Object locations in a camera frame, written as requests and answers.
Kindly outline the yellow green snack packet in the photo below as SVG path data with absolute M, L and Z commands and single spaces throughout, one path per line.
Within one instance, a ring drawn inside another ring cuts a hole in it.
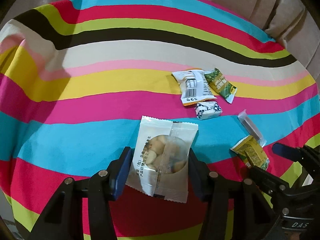
M 252 136 L 241 139 L 233 147 L 230 148 L 248 167 L 257 166 L 263 170 L 267 170 L 270 160 L 260 146 L 259 142 Z

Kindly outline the white nut snack packet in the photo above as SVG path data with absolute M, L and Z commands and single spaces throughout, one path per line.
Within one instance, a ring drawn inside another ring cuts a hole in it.
M 126 185 L 148 196 L 186 203 L 188 158 L 199 126 L 143 116 Z

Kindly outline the small blue white candy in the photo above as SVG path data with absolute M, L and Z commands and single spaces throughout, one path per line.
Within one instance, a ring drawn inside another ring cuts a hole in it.
M 222 114 L 222 108 L 216 101 L 198 102 L 195 107 L 196 117 L 206 120 L 218 117 Z

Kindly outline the green pea snack packet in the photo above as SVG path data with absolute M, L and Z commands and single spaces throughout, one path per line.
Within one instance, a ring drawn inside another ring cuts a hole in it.
M 232 103 L 238 88 L 231 84 L 219 69 L 204 72 L 208 85 L 228 103 Z

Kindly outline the white barcode snack packet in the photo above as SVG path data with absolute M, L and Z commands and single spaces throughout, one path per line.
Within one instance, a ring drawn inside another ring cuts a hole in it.
M 183 106 L 216 99 L 204 74 L 205 71 L 199 69 L 172 73 L 172 76 L 180 86 L 181 102 Z

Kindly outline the rainbow striped cloth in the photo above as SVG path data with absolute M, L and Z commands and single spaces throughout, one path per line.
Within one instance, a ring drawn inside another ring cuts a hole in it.
M 238 88 L 200 120 L 183 106 L 173 72 L 219 69 Z M 134 147 L 142 116 L 199 126 L 192 148 L 209 168 L 241 180 L 230 148 L 246 110 L 266 138 L 269 171 L 292 183 L 300 167 L 274 142 L 319 145 L 313 77 L 264 31 L 205 0 L 61 0 L 1 29 L 1 189 L 29 236 L 67 177 L 86 179 Z

